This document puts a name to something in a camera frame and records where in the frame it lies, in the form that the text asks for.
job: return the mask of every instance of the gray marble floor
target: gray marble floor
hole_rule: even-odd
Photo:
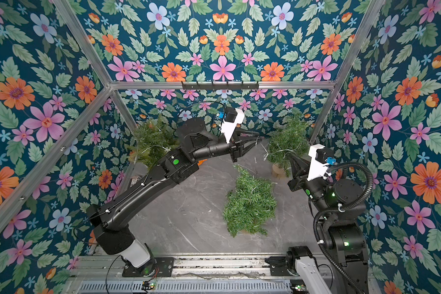
[[[191,177],[160,195],[133,218],[130,230],[156,254],[285,252],[296,245],[320,252],[306,194],[291,192],[287,179],[272,178],[272,165],[263,160],[264,155],[265,150],[258,145],[237,164],[276,183],[276,218],[266,222],[267,236],[245,233],[232,238],[227,231],[222,212],[226,194],[234,188],[238,175],[229,155],[207,160]],[[137,172],[144,170],[137,167]]]

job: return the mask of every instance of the artificial plant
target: artificial plant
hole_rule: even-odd
[[[289,118],[286,127],[278,129],[271,135],[268,145],[267,159],[283,168],[286,175],[290,175],[289,156],[301,157],[309,149],[306,131],[309,123],[303,120],[302,115],[296,114]]]
[[[140,123],[133,133],[136,145],[127,145],[127,148],[133,151],[130,160],[142,162],[148,168],[178,145],[172,130],[161,120],[148,119]]]
[[[224,208],[224,220],[232,237],[245,230],[251,234],[267,235],[262,224],[274,218],[276,200],[273,197],[270,180],[254,178],[249,172],[238,165],[240,172],[235,189],[227,194],[227,203]]]

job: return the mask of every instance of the blue connector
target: blue connector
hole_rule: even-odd
[[[333,158],[333,157],[328,157],[327,158],[327,163],[329,164],[329,165],[334,165],[335,163],[336,163],[336,159],[335,158]]]

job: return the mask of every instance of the metal vent grille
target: metal vent grille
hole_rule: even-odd
[[[144,293],[143,281],[108,281],[111,294]],[[159,280],[151,293],[291,293],[290,282],[258,280],[198,281]],[[84,281],[79,293],[106,293],[105,281]]]

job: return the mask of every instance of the black mounting plate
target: black mounting plate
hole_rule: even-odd
[[[171,277],[173,271],[173,263],[175,259],[173,257],[155,257],[157,261],[155,268],[158,267],[157,278]],[[141,278],[143,277],[135,268],[129,265],[128,268],[124,268],[123,277],[125,278]]]

